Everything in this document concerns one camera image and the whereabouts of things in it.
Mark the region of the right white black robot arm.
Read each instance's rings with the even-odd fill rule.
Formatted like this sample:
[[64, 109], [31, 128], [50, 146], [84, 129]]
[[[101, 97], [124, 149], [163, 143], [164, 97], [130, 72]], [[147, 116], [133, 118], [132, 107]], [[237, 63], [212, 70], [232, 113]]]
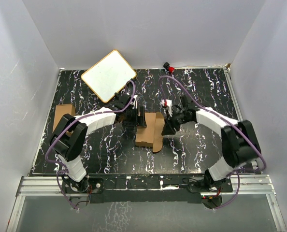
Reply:
[[250, 121], [228, 118], [211, 107], [197, 108], [185, 95], [180, 101], [181, 106], [173, 105], [168, 99], [161, 101], [166, 112], [162, 135], [175, 135], [182, 124], [193, 121], [218, 134], [222, 143], [222, 156], [205, 171], [201, 186], [211, 192], [217, 191], [233, 171], [259, 158], [260, 147]]

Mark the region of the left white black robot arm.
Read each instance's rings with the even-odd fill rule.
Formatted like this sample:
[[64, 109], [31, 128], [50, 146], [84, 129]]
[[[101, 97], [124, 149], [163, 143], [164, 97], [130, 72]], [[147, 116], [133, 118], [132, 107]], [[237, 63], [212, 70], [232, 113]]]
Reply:
[[117, 93], [115, 96], [117, 100], [89, 114], [64, 114], [52, 133], [49, 148], [59, 155], [66, 175], [72, 180], [73, 189], [79, 193], [85, 192], [89, 185], [80, 158], [88, 135], [115, 123], [126, 127], [146, 127], [144, 107], [138, 106], [138, 96]]

